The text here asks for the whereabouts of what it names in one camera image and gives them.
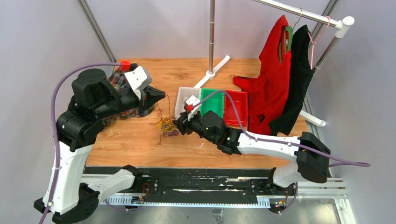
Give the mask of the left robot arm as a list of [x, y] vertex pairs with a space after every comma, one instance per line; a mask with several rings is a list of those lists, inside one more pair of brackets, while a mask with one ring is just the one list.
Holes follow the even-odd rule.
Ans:
[[87, 157], [104, 129], [103, 120], [133, 108], [147, 110], [165, 98], [164, 91], [150, 86], [151, 76], [141, 66], [126, 73], [129, 87], [116, 90], [101, 69], [87, 69], [72, 82], [73, 96], [67, 110], [53, 118], [55, 158], [44, 197], [34, 202], [52, 222], [74, 224], [90, 217], [98, 205], [128, 189], [146, 189], [142, 172], [132, 165], [98, 181], [81, 181]]

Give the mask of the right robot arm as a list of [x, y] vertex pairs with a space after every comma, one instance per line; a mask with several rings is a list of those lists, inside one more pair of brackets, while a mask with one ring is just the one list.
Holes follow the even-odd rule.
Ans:
[[325, 183], [331, 151], [312, 133], [300, 137], [276, 137], [243, 132], [229, 127], [216, 113], [197, 113], [189, 118], [181, 113], [173, 124], [182, 135], [196, 133], [226, 154], [260, 154], [288, 160], [289, 164], [271, 169], [267, 189], [280, 194], [286, 187], [303, 180]]

